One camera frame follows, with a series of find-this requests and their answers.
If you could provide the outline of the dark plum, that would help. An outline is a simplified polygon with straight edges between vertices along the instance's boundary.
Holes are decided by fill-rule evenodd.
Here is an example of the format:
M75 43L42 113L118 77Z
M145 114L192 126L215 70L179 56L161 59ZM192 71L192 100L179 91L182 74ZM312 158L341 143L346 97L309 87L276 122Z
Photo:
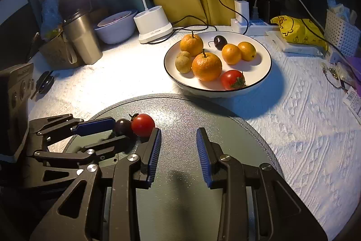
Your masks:
M116 121L114 128L113 128L114 133L116 134L116 136L128 136L131 135L132 132L132 123L130 120L122 118Z

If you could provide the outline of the red tomato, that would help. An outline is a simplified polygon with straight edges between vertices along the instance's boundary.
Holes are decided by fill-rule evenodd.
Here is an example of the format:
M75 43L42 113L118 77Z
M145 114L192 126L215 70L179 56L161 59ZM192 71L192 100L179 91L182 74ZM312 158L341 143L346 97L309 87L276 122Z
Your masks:
M228 70L220 76L222 86L227 91L242 89L245 87L245 77L238 70Z
M150 137L155 128L155 122L148 114L134 114L131 116L131 129L135 135L147 138Z

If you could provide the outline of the brown longan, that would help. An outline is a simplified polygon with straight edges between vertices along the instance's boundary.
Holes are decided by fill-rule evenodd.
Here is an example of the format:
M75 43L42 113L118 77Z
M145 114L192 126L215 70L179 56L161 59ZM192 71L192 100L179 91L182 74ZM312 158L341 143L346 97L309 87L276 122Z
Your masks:
M187 56L177 57L174 64L181 74L187 74L192 69L192 59Z
M181 51L180 53L177 54L176 57L177 58L179 58L179 57L187 57L189 59L192 58L191 54L189 52L187 52L187 51Z

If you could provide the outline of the large orange with leaf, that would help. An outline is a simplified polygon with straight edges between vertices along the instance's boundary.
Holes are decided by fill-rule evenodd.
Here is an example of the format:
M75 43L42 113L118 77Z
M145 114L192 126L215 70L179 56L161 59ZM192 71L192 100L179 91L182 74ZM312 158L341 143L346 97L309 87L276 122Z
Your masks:
M213 81L222 73L222 62L217 55L203 49L203 52L194 58L192 71L194 76L201 81Z

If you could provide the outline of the dark cherry with stem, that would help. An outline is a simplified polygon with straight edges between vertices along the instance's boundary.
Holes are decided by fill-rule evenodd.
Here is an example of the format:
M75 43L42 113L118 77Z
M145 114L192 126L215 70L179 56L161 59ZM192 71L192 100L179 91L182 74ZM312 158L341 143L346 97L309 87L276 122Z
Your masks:
M223 47L228 44L228 41L224 38L224 36L216 35L213 38L213 41L210 41L208 44L210 45L211 43L214 44L216 49L218 49L219 51L222 51Z

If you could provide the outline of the small orange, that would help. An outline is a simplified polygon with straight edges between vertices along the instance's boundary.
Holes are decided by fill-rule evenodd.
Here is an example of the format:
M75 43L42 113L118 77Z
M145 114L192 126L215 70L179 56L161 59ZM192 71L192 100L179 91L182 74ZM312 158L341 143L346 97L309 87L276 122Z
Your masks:
M236 65L242 59L241 50L233 44L226 44L222 48L222 58L228 65Z
M244 61L250 62L257 55L256 48L250 42L240 42L237 47L240 49Z

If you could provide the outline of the round grey-green mat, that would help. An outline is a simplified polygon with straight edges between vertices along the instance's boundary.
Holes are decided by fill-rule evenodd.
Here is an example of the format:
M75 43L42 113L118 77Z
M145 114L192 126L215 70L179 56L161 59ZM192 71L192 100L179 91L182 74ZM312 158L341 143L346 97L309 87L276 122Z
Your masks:
M137 190L141 240L216 240L222 191L204 181L197 150L197 129L241 163L280 164L261 135L234 112L209 100L177 94L131 98L100 110L96 117L120 119L150 115L162 132L155 180Z

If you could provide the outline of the black round object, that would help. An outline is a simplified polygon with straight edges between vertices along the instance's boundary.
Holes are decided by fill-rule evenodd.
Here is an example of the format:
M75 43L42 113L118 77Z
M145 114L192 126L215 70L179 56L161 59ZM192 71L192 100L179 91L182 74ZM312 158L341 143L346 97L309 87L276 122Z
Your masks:
M45 95L51 89L54 84L53 71L45 71L41 74L40 78L36 82L35 91L31 96L33 99L36 95Z

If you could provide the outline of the lavender stacked bowls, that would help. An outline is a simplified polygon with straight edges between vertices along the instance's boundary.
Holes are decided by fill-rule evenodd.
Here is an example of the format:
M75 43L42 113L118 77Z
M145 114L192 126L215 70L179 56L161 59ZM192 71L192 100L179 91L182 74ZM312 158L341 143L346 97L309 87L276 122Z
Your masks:
M134 16L137 10L128 10L111 15L98 23L94 30L98 38L108 45L129 39L135 32Z

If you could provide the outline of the steel tumbler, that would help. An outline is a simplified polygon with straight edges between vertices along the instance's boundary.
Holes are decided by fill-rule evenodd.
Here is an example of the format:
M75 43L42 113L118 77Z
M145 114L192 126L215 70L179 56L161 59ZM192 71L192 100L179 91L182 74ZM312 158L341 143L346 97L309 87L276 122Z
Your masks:
M95 64L103 56L87 11L78 9L65 19L63 30L85 64Z

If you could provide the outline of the white textured tablecloth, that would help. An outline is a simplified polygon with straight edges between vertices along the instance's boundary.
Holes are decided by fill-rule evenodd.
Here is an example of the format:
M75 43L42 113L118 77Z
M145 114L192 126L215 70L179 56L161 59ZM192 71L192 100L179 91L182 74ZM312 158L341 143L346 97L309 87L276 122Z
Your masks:
M182 38L157 45L136 37L105 47L92 66L56 73L54 86L29 103L36 119L71 113L88 119L119 101L178 93L163 58ZM286 180L315 215L330 240L341 237L360 199L360 123L343 103L344 92L324 76L316 57L283 53L265 37L272 70L257 89L221 99L270 145Z

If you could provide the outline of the blue plastic bag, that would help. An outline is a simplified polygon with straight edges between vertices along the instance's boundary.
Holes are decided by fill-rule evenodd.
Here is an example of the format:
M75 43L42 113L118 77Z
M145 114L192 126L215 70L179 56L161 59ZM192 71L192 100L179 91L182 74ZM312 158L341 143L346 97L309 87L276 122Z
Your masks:
M59 0L44 0L42 3L42 23L40 36L49 41L59 34L62 17L59 13Z

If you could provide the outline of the barcode label packet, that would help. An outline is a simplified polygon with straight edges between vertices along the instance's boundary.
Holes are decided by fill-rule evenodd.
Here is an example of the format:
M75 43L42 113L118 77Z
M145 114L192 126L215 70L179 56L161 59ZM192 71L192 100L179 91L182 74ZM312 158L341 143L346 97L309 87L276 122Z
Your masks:
M343 103L352 112L359 124L361 124L361 98L357 91L350 87L343 97Z

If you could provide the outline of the white ceramic bowl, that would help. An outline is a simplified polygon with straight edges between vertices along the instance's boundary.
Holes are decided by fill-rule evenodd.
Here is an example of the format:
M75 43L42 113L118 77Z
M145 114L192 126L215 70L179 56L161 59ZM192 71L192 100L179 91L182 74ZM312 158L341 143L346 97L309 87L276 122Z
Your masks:
M271 66L269 51L260 42L226 31L187 34L164 57L167 74L180 88L210 98L256 89Z

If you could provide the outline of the white flat box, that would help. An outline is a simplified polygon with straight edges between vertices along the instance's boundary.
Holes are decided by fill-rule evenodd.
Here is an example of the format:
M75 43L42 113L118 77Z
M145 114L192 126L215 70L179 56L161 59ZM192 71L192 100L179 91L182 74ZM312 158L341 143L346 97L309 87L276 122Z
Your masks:
M316 46L303 45L298 43L288 43L282 37L280 31L270 30L267 31L266 34L269 42L284 53L302 54L308 56L322 56L322 52Z

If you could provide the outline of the purple cloth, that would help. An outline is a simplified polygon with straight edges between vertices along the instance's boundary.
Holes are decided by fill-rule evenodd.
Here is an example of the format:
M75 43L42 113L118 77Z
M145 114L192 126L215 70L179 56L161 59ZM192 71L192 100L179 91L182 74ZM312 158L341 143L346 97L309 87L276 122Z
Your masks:
M358 80L361 80L361 58L360 57L347 57L347 61L351 64L351 68L356 74Z

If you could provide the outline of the white power strip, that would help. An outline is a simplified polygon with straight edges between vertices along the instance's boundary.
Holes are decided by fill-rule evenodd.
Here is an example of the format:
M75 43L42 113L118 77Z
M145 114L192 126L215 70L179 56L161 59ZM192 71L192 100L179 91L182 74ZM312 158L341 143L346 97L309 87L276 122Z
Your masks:
M231 29L239 34L247 36L266 36L269 31L279 31L279 27L274 24L267 24L262 20L251 20L246 24L241 24L237 19L231 19Z

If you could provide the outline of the white charger plug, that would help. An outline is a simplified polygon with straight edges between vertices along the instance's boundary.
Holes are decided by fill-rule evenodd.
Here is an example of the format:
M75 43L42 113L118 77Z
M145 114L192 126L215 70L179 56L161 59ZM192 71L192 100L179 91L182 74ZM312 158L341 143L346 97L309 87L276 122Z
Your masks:
M242 25L246 26L249 21L249 3L247 1L234 1L234 10L236 20Z

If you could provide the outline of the yellow duck bag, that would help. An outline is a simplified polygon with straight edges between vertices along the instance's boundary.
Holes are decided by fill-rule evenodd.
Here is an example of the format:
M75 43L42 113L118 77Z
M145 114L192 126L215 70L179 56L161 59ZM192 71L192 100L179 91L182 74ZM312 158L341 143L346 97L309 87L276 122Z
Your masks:
M313 45L324 50L328 47L322 32L310 19L281 15L272 18L271 23L278 25L282 37L288 43Z

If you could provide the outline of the white woven basket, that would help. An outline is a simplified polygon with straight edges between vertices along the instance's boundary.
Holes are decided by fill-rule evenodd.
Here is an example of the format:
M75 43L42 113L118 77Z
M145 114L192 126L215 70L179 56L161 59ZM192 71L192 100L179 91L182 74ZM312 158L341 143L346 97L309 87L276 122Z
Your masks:
M353 57L357 52L360 30L342 20L330 10L327 11L325 38L336 46L345 57Z

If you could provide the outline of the small keychain cluster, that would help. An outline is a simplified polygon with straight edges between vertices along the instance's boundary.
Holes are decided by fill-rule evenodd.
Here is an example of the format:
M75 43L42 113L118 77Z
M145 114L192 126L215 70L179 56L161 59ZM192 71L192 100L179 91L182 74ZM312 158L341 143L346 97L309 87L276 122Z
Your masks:
M327 80L327 82L332 85L335 89L341 89L342 91L344 91L345 93L347 93L347 91L350 89L351 84L342 80L340 78L340 76L338 75L337 71L335 68L333 67L329 67L327 64L325 64L324 62L321 62L321 68L322 68L322 72ZM332 76L332 78L337 81L337 84L334 84L332 82L332 80L329 78L329 75Z

